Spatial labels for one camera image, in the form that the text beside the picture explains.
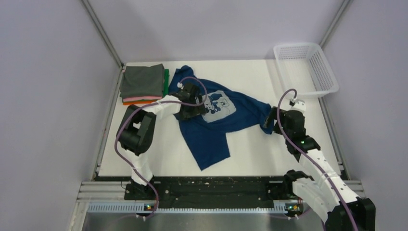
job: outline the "white wall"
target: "white wall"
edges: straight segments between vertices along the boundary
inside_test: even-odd
[[[1,1],[0,230],[67,228],[118,72],[80,1]]]
[[[407,230],[408,1],[354,1],[325,53],[340,84],[327,97],[352,176],[381,230]]]
[[[264,59],[323,38],[341,0],[90,0],[123,62]]]

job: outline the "gray cloth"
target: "gray cloth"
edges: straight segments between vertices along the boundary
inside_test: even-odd
[[[163,64],[127,66],[122,80],[122,99],[141,96],[163,96]]]

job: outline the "white laundry basket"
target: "white laundry basket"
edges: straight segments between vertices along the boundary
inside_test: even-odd
[[[273,48],[283,90],[295,88],[299,98],[317,98],[339,90],[321,47],[295,43]]]

